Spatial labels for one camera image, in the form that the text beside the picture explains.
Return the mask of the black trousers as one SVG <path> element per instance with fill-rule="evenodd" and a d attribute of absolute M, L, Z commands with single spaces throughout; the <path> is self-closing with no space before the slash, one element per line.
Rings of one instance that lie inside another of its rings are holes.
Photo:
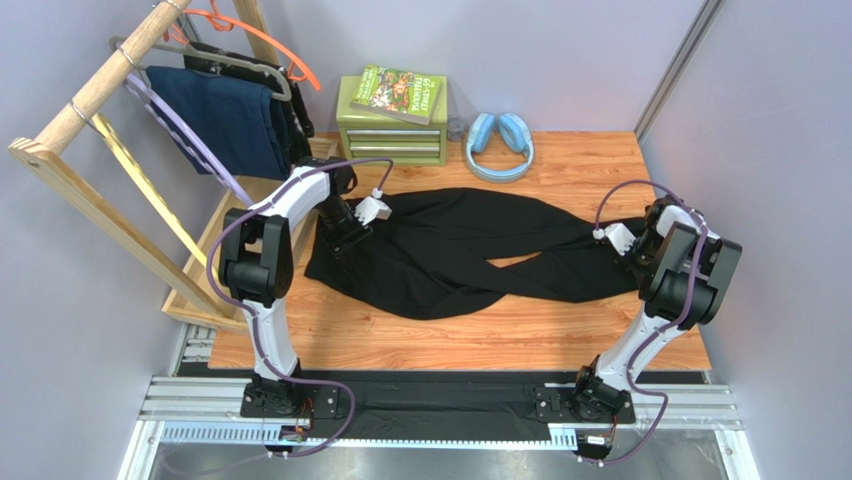
<path fill-rule="evenodd" d="M 583 303 L 637 289 L 592 223 L 544 201 L 473 188 L 384 201 L 390 218 L 342 257 L 317 240 L 306 277 L 413 320 L 471 314 L 505 295 Z"/>

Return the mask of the purple hanger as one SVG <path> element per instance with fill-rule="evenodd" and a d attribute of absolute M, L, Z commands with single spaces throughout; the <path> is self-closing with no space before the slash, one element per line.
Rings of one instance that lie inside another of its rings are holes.
<path fill-rule="evenodd" d="M 123 80 L 122 86 L 141 102 L 142 106 L 167 131 L 182 151 L 190 159 L 194 160 L 203 172 L 212 175 L 220 184 L 228 188 L 244 205 L 251 206 L 254 204 L 249 194 L 203 140 L 140 76 L 129 74 Z"/>

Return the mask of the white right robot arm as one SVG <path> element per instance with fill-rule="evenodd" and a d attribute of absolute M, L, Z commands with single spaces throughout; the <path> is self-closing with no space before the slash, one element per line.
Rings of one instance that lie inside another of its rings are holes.
<path fill-rule="evenodd" d="M 707 226 L 671 195 L 646 209 L 640 234 L 615 223 L 593 231 L 633 274 L 642 304 L 616 344 L 577 375 L 569 402 L 585 418 L 627 407 L 633 381 L 673 339 L 717 314 L 743 248 Z"/>

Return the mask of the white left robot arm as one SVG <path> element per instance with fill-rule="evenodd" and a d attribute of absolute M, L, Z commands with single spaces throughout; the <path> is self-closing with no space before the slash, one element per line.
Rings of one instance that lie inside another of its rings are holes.
<path fill-rule="evenodd" d="M 372 234 L 363 209 L 343 198 L 357 184 L 354 166 L 338 157 L 305 157 L 265 198 L 225 216 L 217 271 L 227 301 L 243 309 L 249 325 L 255 367 L 247 394 L 255 401 L 302 401 L 305 382 L 296 376 L 300 364 L 285 303 L 296 266 L 291 236 L 312 212 L 318 213 L 321 237 L 336 256 Z"/>

